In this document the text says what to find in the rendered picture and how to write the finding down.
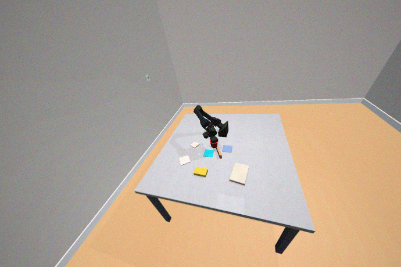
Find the red cup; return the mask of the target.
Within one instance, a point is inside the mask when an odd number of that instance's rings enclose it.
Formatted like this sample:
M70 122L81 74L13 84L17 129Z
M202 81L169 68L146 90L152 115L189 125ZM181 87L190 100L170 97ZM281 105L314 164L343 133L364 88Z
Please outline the red cup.
M211 140L210 140L210 144L211 144L212 148L216 148L217 147L217 142L212 143Z

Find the cream flat block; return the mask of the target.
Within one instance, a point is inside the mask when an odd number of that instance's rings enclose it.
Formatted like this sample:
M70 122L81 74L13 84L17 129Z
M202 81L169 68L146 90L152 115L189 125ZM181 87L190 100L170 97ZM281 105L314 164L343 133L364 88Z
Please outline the cream flat block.
M230 176L230 181L241 185L245 185L248 169L249 169L248 165L235 163Z

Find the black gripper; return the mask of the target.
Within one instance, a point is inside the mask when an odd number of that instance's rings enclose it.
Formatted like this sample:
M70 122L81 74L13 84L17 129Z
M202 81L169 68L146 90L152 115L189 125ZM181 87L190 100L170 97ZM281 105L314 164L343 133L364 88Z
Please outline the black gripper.
M211 140L212 143L219 141L216 136L211 136L211 135L210 135L210 140Z

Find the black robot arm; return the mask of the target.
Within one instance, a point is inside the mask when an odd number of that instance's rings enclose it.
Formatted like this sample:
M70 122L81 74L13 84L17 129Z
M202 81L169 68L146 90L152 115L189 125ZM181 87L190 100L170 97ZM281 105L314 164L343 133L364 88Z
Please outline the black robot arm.
M206 113L205 111L203 111L202 107L200 105L197 105L194 108L194 113L197 115L197 117L200 119L200 124L201 126L207 131L205 133L203 133L203 137L205 139L207 139L208 137L211 136L215 136L217 134L217 131L215 129L215 127L220 128L220 130L222 128L224 128L224 125L221 123L221 120L216 118L216 117L212 117L210 116L208 113ZM205 119L204 117L206 117L207 119ZM211 122L210 122L211 121ZM215 127L214 127L215 126ZM207 127L207 128L206 128ZM210 133L209 133L209 132Z

